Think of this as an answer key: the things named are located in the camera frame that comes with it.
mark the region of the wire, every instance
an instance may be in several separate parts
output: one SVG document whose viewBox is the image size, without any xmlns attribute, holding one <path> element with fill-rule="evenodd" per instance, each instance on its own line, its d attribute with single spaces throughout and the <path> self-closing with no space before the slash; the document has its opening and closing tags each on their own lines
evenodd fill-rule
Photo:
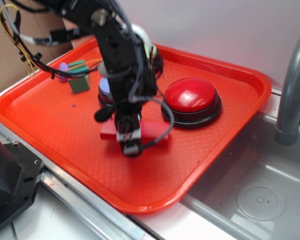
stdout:
<svg viewBox="0 0 300 240">
<path fill-rule="evenodd" d="M 119 3 L 116 1 L 116 0 L 108 0 L 110 2 L 110 4 L 113 6 L 113 8 L 117 11 L 118 15 L 121 17 L 121 19 L 124 21 L 124 23 L 126 24 L 126 27 L 128 29 L 128 32 L 129 32 L 129 35 L 131 37 L 131 40 L 134 44 L 134 52 L 135 52 L 135 55 L 136 55 L 136 61 L 137 61 L 137 72 L 136 72 L 136 79 L 135 79 L 135 82 L 129 92 L 129 101 L 132 100 L 133 96 L 135 96 L 136 94 L 136 91 L 140 85 L 140 77 L 141 77 L 141 74 L 143 73 L 143 60 L 142 60 L 142 55 L 141 55 L 141 51 L 139 49 L 139 46 L 138 46 L 138 41 L 137 41 L 137 37 L 136 37 L 136 34 L 134 33 L 133 29 L 132 29 L 132 25 L 129 21 L 129 19 L 127 18 L 125 12 L 123 11 L 122 7 L 119 5 Z M 11 18 L 11 15 L 4 3 L 4 0 L 0 0 L 0 5 L 1 7 L 3 7 L 3 10 L 5 12 L 5 15 L 7 17 L 7 20 L 13 30 L 13 32 L 18 36 L 20 37 L 21 39 L 25 40 L 26 42 L 28 43 L 31 43 L 33 45 L 36 45 L 38 43 L 38 41 L 36 41 L 33 37 L 31 36 L 26 36 L 26 35 L 23 35 L 20 33 L 20 31 L 17 29 L 15 23 L 13 22 L 12 18 Z M 52 74 L 52 76 L 54 77 L 55 75 L 61 75 L 61 76 L 64 76 L 64 77 L 72 77 L 73 75 L 76 75 L 74 77 L 82 77 L 84 76 L 85 74 L 79 74 L 79 73 L 75 73 L 73 75 L 67 73 L 67 72 L 63 72 L 63 71 L 59 71 L 59 70 L 56 70 L 56 69 L 51 69 L 50 67 L 47 67 L 45 64 L 42 64 L 42 62 L 40 61 L 37 61 L 35 60 L 35 58 L 32 58 L 32 54 L 30 53 L 30 51 L 28 51 L 27 47 L 23 44 L 23 42 L 21 41 L 21 39 L 19 40 L 21 45 L 23 46 L 23 48 L 28 52 L 28 55 L 30 56 L 31 60 L 33 62 L 36 63 L 36 66 L 40 69 L 46 69 L 46 72 L 50 72 Z"/>
<path fill-rule="evenodd" d="M 165 136 L 167 136 L 171 130 L 173 129 L 174 127 L 174 123 L 175 123 L 175 117 L 174 117 L 174 114 L 173 112 L 171 111 L 170 107 L 163 101 L 160 101 L 158 99 L 155 99 L 154 97 L 152 96 L 134 96 L 133 97 L 133 102 L 134 103 L 137 103 L 137 102 L 144 102 L 144 101 L 152 101 L 152 102 L 155 102 L 157 104 L 160 104 L 164 110 L 166 110 L 166 112 L 168 113 L 169 115 L 169 118 L 170 118 L 170 125 L 168 127 L 168 129 L 163 133 L 161 134 L 159 137 L 157 137 L 156 139 L 150 141 L 149 143 L 146 143 L 144 145 L 141 145 L 140 148 L 141 150 L 144 150 L 144 149 L 147 149 L 147 148 L 150 148 L 152 147 L 153 145 L 155 145 L 156 143 L 160 142 L 162 139 L 164 139 Z"/>
<path fill-rule="evenodd" d="M 28 42 L 32 45 L 43 45 L 43 46 L 47 46 L 47 47 L 57 46 L 61 43 L 67 42 L 69 40 L 78 39 L 78 38 L 81 38 L 82 36 L 88 35 L 87 32 L 82 31 L 78 28 L 67 31 L 66 33 L 68 35 L 64 39 L 54 39 L 53 35 L 50 35 L 50 36 L 47 36 L 47 37 L 40 37 L 40 38 L 34 38 L 33 36 L 24 35 L 24 34 L 20 33 L 19 28 L 16 26 L 16 24 L 12 20 L 10 13 L 9 13 L 8 9 L 6 8 L 6 6 L 5 6 L 4 0 L 0 0 L 0 5 L 4 9 L 6 18 L 9 22 L 14 34 L 19 36 L 21 39 L 23 39 L 24 41 L 26 41 L 26 42 Z"/>
<path fill-rule="evenodd" d="M 13 7 L 15 8 L 17 11 L 19 10 L 15 5 L 12 4 L 6 4 L 5 8 L 8 7 Z M 7 34 L 7 36 L 11 39 L 11 41 L 18 47 L 18 49 L 22 52 L 22 54 L 24 55 L 25 59 L 27 60 L 27 62 L 29 63 L 32 72 L 34 73 L 35 70 L 33 68 L 33 65 L 35 65 L 36 67 L 38 67 L 39 69 L 43 70 L 44 72 L 48 72 L 51 74 L 51 77 L 66 77 L 66 78 L 80 78 L 80 77 L 84 77 L 85 75 L 93 72 L 93 71 L 97 71 L 98 70 L 98 66 L 91 68 L 92 66 L 96 65 L 99 63 L 99 61 L 101 61 L 101 59 L 97 59 L 97 61 L 88 69 L 88 70 L 84 70 L 81 72 L 68 72 L 68 71 L 62 71 L 56 68 L 53 68 L 51 66 L 48 66 L 46 64 L 44 64 L 43 62 L 41 62 L 40 60 L 38 60 L 28 49 L 28 47 L 25 45 L 25 43 L 22 41 L 22 39 L 19 36 L 15 36 L 17 39 L 15 40 L 13 38 L 13 36 L 11 35 L 11 33 L 9 32 L 7 26 L 4 24 L 3 22 L 3 17 L 2 17 L 2 11 L 3 11 L 4 7 L 0 8 L 0 24 L 2 25 L 5 33 Z"/>
<path fill-rule="evenodd" d="M 19 11 L 19 9 L 15 6 L 15 5 L 12 5 L 12 4 L 6 4 L 5 7 L 11 7 L 11 8 L 14 8 L 16 9 L 17 11 Z M 31 70 L 32 70 L 32 74 L 30 73 L 28 67 L 27 67 L 27 64 L 25 64 L 26 66 L 26 71 L 28 72 L 29 75 L 31 76 L 35 76 L 35 69 L 33 67 L 33 64 L 32 64 L 32 61 L 30 60 L 28 54 L 26 53 L 26 51 L 14 40 L 14 38 L 12 37 L 12 35 L 10 34 L 7 26 L 4 24 L 3 22 L 3 17 L 2 17 L 2 11 L 3 11 L 3 7 L 0 8 L 0 25 L 2 26 L 5 34 L 10 38 L 10 40 L 18 47 L 18 49 L 22 52 L 22 54 L 24 55 L 26 61 L 28 62 L 29 66 L 31 67 Z"/>
</svg>

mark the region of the green cube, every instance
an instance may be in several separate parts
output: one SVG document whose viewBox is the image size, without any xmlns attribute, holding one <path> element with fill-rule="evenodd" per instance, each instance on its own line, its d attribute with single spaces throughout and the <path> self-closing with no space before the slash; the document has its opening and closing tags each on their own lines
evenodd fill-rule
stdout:
<svg viewBox="0 0 300 240">
<path fill-rule="evenodd" d="M 71 68 L 69 72 L 80 73 L 88 70 L 88 67 L 84 63 L 85 60 L 69 63 L 69 68 Z M 79 78 L 68 79 L 68 83 L 70 84 L 70 87 L 74 94 L 81 93 L 90 89 L 90 79 L 88 74 Z"/>
</svg>

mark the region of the cable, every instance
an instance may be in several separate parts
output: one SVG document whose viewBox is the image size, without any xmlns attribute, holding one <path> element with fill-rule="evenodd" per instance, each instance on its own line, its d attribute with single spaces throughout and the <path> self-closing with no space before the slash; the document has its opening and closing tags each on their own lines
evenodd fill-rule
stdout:
<svg viewBox="0 0 300 240">
<path fill-rule="evenodd" d="M 142 55 L 141 55 L 141 51 L 138 49 L 138 41 L 137 41 L 137 37 L 136 37 L 136 34 L 134 33 L 133 29 L 132 29 L 132 25 L 129 21 L 129 19 L 127 18 L 125 12 L 123 11 L 122 7 L 118 4 L 118 2 L 116 0 L 108 0 L 110 2 L 110 4 L 116 9 L 118 15 L 121 17 L 121 19 L 124 21 L 124 23 L 126 24 L 127 26 L 127 29 L 128 29 L 128 32 L 129 32 L 129 35 L 131 37 L 131 40 L 134 44 L 134 51 L 135 51 L 135 55 L 136 55 L 136 61 L 137 61 L 137 73 L 136 73 L 136 80 L 129 92 L 129 101 L 131 101 L 131 99 L 133 98 L 133 96 L 136 94 L 136 91 L 140 85 L 139 83 L 139 79 L 141 77 L 141 74 L 143 73 L 143 60 L 142 60 Z M 4 3 L 4 0 L 0 0 L 0 5 L 1 7 L 3 7 L 4 9 L 4 12 L 6 14 L 6 17 L 7 17 L 7 20 L 13 30 L 13 32 L 18 36 L 20 37 L 21 39 L 27 41 L 28 43 L 31 43 L 33 45 L 37 44 L 38 41 L 36 41 L 33 37 L 31 36 L 26 36 L 26 35 L 23 35 L 19 32 L 19 30 L 17 29 L 15 23 L 13 22 L 13 20 L 11 19 L 11 15 L 7 9 L 7 7 L 5 6 L 5 3 Z M 22 44 L 22 46 L 24 47 L 24 49 L 27 51 L 28 48 L 25 47 L 25 45 L 23 44 L 22 41 L 20 41 L 20 43 Z M 36 64 L 39 64 L 40 66 L 42 65 L 41 62 L 39 61 L 34 61 L 36 62 Z M 64 76 L 64 77 L 71 77 L 71 74 L 67 73 L 67 72 L 62 72 L 62 71 L 59 71 L 59 70 L 51 70 L 49 67 L 47 68 L 46 66 L 42 65 L 41 67 L 39 67 L 41 69 L 47 69 L 48 71 L 47 72 L 51 72 L 52 76 L 55 76 L 56 74 L 57 75 L 61 75 L 61 76 Z M 80 75 L 80 74 L 74 74 L 75 76 L 74 77 L 82 77 L 84 75 Z"/>
<path fill-rule="evenodd" d="M 39 69 L 51 73 L 51 77 L 66 77 L 66 78 L 80 78 L 80 77 L 84 77 L 86 74 L 89 74 L 93 71 L 97 71 L 98 70 L 98 66 L 94 67 L 92 69 L 89 70 L 85 70 L 82 72 L 67 72 L 67 71 L 61 71 L 59 69 L 50 67 L 46 64 L 44 64 L 43 62 L 41 62 L 39 59 L 37 59 L 31 52 L 30 50 L 27 48 L 27 46 L 25 45 L 25 43 L 22 41 L 21 37 L 22 35 L 20 34 L 19 30 L 17 29 L 15 23 L 13 22 L 13 20 L 11 19 L 11 15 L 7 9 L 8 7 L 14 7 L 17 11 L 19 11 L 19 9 L 12 5 L 2 5 L 1 8 L 5 11 L 6 14 L 6 18 L 8 19 L 8 22 L 13 30 L 13 32 L 15 33 L 14 38 L 12 37 L 12 35 L 9 33 L 9 30 L 7 27 L 3 27 L 5 29 L 5 33 L 10 37 L 10 39 L 12 40 L 12 42 L 19 48 L 19 50 L 22 52 L 22 54 L 24 55 L 24 57 L 26 58 L 26 60 L 29 62 L 30 66 L 32 66 L 32 64 L 34 64 L 35 66 L 37 66 Z"/>
<path fill-rule="evenodd" d="M 171 111 L 170 107 L 163 101 L 160 101 L 158 99 L 155 99 L 151 96 L 134 96 L 133 97 L 133 102 L 134 103 L 137 103 L 137 102 L 144 102 L 144 101 L 152 101 L 152 102 L 155 102 L 157 104 L 160 104 L 165 110 L 166 112 L 168 113 L 169 117 L 170 117 L 170 125 L 168 127 L 168 129 L 162 134 L 160 135 L 159 137 L 157 137 L 156 139 L 150 141 L 149 143 L 146 143 L 144 145 L 141 145 L 140 148 L 141 150 L 144 150 L 144 149 L 147 149 L 147 148 L 150 148 L 152 147 L 153 145 L 155 145 L 156 143 L 160 142 L 162 139 L 164 139 L 165 136 L 167 136 L 171 130 L 173 129 L 174 127 L 174 123 L 175 123 L 175 117 L 174 117 L 174 114 L 173 112 Z"/>
<path fill-rule="evenodd" d="M 6 5 L 5 5 L 4 0 L 0 0 L 0 5 L 4 9 L 6 18 L 9 22 L 14 34 L 19 36 L 20 38 L 22 38 L 24 41 L 26 41 L 26 42 L 28 42 L 32 45 L 55 46 L 55 45 L 59 44 L 58 41 L 57 42 L 51 41 L 49 37 L 34 38 L 32 36 L 27 36 L 27 35 L 21 34 L 19 29 L 16 27 L 14 21 L 12 20 L 11 15 L 10 15 Z"/>
<path fill-rule="evenodd" d="M 19 12 L 19 9 L 16 6 L 12 5 L 12 4 L 6 4 L 5 6 L 6 7 L 15 8 Z M 12 37 L 12 35 L 9 33 L 9 30 L 8 30 L 7 26 L 4 24 L 3 19 L 2 19 L 3 18 L 2 17 L 2 11 L 3 11 L 3 8 L 1 7 L 0 8 L 0 25 L 2 26 L 5 34 L 10 38 L 10 40 L 19 48 L 19 50 L 24 55 L 26 61 L 28 62 L 29 66 L 31 67 L 31 70 L 32 70 L 33 74 L 31 75 L 30 71 L 28 70 L 27 64 L 25 65 L 26 66 L 26 70 L 27 70 L 27 72 L 28 72 L 29 75 L 31 75 L 31 76 L 34 77 L 34 75 L 35 75 L 35 69 L 33 67 L 32 61 L 30 60 L 30 58 L 29 58 L 28 54 L 26 53 L 26 51 L 22 47 L 20 47 L 19 44 L 17 44 L 17 42 Z"/>
</svg>

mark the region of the gray faucet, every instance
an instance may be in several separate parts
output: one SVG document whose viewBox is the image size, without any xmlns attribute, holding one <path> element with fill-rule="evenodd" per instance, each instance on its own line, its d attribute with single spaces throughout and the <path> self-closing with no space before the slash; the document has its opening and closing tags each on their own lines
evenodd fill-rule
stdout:
<svg viewBox="0 0 300 240">
<path fill-rule="evenodd" d="M 300 124 L 300 39 L 285 76 L 274 138 L 282 145 L 297 142 Z"/>
</svg>

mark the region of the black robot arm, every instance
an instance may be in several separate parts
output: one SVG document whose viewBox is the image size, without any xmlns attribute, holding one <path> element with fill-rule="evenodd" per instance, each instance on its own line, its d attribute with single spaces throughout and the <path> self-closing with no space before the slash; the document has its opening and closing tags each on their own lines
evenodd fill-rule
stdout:
<svg viewBox="0 0 300 240">
<path fill-rule="evenodd" d="M 114 102 L 117 139 L 123 154 L 141 154 L 142 105 L 146 102 L 145 97 L 157 93 L 152 46 L 135 34 L 115 0 L 35 1 L 96 37 L 104 63 L 99 67 L 99 72 L 108 78 Z M 102 112 L 95 115 L 99 122 L 111 116 L 107 114 L 105 117 Z"/>
</svg>

